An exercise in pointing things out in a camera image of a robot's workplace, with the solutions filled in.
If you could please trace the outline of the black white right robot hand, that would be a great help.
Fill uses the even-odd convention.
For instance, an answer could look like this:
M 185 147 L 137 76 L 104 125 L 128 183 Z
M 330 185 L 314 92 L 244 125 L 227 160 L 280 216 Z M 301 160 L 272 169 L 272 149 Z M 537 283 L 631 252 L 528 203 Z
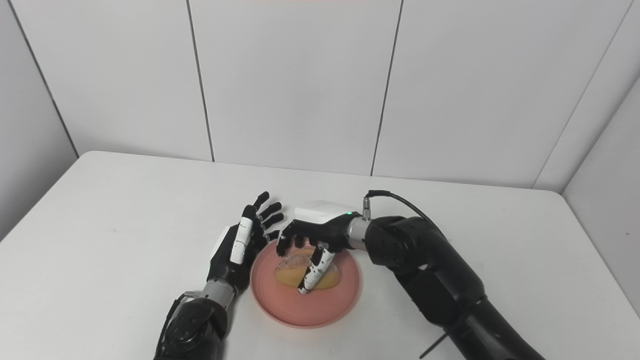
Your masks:
M 309 243 L 314 251 L 302 280 L 300 294 L 308 294 L 329 273 L 333 259 L 344 249 L 354 249 L 351 233 L 362 215 L 340 203 L 317 201 L 294 209 L 294 217 L 279 232 L 276 253 L 285 256 L 292 248 Z

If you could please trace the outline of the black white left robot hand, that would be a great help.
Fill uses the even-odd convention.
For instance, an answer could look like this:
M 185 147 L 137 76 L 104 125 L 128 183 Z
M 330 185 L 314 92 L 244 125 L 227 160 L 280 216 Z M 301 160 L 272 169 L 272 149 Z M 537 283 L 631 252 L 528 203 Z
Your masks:
M 268 230 L 285 219 L 280 202 L 271 203 L 262 210 L 269 199 L 269 191 L 259 194 L 254 203 L 245 206 L 238 223 L 222 233 L 210 260 L 208 283 L 227 284 L 234 296 L 247 289 L 256 257 L 279 237 L 278 230 Z

